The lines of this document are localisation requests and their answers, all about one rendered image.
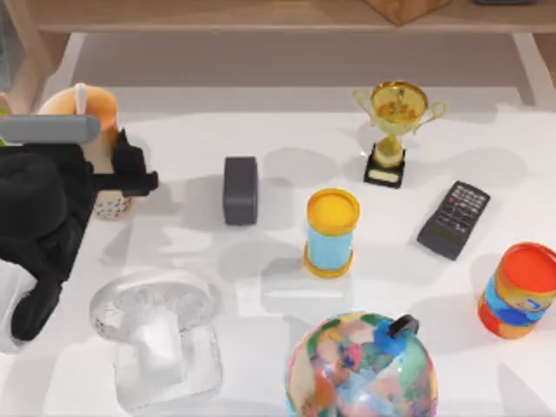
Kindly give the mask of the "orange and beige bubble tea cup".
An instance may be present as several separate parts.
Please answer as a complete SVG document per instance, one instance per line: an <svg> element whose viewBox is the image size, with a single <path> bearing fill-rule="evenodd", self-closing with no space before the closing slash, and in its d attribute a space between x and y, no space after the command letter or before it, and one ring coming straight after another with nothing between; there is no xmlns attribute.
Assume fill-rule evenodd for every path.
<svg viewBox="0 0 556 417"><path fill-rule="evenodd" d="M118 103L106 89L77 83L53 95L38 110L39 115L88 115L101 124L97 138L82 146L84 157L91 162L95 174L113 174L112 154L118 140ZM121 191L100 191L94 206L95 215L105 221L116 221L128 214L133 203Z"/></svg>

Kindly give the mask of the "dark grey box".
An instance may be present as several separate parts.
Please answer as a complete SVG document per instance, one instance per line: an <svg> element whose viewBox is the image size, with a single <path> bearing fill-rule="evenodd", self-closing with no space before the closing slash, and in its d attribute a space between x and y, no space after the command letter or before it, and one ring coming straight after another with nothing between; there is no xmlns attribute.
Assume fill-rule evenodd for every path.
<svg viewBox="0 0 556 417"><path fill-rule="evenodd" d="M259 176L254 156L228 156L224 162L222 208L229 226L250 226L258 218Z"/></svg>

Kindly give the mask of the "clear mushroom-shaped glass object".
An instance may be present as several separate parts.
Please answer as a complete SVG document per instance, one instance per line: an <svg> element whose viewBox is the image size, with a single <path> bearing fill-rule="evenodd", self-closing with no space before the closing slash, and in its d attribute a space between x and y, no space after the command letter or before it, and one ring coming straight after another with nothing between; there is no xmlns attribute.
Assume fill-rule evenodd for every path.
<svg viewBox="0 0 556 417"><path fill-rule="evenodd" d="M93 295L89 320L116 345L116 399L124 411L177 417L220 390L216 313L212 288L183 269L120 277Z"/></svg>

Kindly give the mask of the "wooden open shelf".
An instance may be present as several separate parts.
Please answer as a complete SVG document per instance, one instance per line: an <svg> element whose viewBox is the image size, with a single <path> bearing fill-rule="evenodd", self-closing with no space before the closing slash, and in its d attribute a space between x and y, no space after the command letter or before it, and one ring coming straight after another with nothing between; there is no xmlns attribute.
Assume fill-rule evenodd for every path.
<svg viewBox="0 0 556 417"><path fill-rule="evenodd" d="M427 10L406 23L401 8ZM0 109L31 110L62 61L73 32L178 30L404 30L530 33L556 86L556 0L484 6L473 0L0 0L23 47L23 62Z"/></svg>

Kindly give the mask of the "yellow and light blue can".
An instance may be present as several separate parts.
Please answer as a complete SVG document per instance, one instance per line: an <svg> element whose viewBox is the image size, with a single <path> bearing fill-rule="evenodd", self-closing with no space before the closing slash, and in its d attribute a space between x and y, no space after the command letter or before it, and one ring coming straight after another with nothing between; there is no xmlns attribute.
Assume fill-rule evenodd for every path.
<svg viewBox="0 0 556 417"><path fill-rule="evenodd" d="M345 189L325 188L308 199L308 238L303 250L306 268L320 278L340 277L354 258L353 232L361 207Z"/></svg>

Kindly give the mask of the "gold trophy with black base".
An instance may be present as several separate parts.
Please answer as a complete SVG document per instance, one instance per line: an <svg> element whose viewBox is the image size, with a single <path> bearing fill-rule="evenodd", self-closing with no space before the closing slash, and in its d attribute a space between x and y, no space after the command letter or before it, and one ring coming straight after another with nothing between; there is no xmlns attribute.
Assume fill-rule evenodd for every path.
<svg viewBox="0 0 556 417"><path fill-rule="evenodd" d="M367 158L363 181L398 189L406 164L406 149L400 138L441 118L447 111L446 104L431 102L421 87L401 80L379 83L373 89L356 88L352 98L367 113L370 125L384 134Z"/></svg>

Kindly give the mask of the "colourful globe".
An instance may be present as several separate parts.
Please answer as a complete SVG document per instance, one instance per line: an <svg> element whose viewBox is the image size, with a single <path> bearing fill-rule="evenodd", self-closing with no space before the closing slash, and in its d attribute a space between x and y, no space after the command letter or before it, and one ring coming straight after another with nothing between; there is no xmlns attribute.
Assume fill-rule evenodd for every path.
<svg viewBox="0 0 556 417"><path fill-rule="evenodd" d="M323 321L288 361L289 417L436 417L434 364L410 314L350 312Z"/></svg>

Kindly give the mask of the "wooden block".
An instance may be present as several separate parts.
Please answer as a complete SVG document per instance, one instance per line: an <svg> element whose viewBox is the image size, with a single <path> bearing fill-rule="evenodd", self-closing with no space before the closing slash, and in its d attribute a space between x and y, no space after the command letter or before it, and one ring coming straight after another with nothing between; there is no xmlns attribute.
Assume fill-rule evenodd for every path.
<svg viewBox="0 0 556 417"><path fill-rule="evenodd" d="M453 0L362 0L395 26L403 26L446 7Z"/></svg>

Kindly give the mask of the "black calculator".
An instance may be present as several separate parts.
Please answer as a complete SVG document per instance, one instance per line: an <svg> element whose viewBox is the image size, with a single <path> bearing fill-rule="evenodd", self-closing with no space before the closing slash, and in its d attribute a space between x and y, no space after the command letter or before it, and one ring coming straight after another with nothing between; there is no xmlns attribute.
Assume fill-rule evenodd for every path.
<svg viewBox="0 0 556 417"><path fill-rule="evenodd" d="M417 242L455 261L491 197L469 183L457 181L417 235Z"/></svg>

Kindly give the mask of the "orange and blue can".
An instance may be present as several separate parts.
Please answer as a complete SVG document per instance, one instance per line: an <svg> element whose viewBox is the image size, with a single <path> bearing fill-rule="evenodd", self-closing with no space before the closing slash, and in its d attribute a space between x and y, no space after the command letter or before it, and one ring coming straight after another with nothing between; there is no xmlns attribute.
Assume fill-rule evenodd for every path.
<svg viewBox="0 0 556 417"><path fill-rule="evenodd" d="M478 301L480 321L503 339L529 334L556 301L556 252L534 243L510 247Z"/></svg>

